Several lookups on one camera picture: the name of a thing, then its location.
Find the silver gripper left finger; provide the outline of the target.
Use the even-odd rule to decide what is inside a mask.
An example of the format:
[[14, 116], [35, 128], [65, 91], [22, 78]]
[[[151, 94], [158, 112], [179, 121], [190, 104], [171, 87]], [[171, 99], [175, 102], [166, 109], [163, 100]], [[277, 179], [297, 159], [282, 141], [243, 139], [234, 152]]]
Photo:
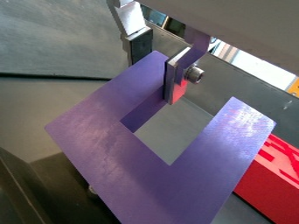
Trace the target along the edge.
[[141, 3], [137, 0], [107, 0], [107, 6], [121, 30], [129, 65], [133, 66], [153, 52], [154, 30], [146, 25]]

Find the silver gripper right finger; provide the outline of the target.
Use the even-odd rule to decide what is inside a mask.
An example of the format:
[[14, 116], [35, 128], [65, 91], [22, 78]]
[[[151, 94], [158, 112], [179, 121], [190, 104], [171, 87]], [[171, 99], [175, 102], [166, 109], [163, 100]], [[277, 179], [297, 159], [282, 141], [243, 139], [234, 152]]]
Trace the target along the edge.
[[163, 98], [175, 104], [183, 97], [189, 82], [201, 82], [203, 71], [195, 66], [209, 51], [211, 36], [190, 26], [185, 30], [185, 41], [190, 44], [165, 63]]

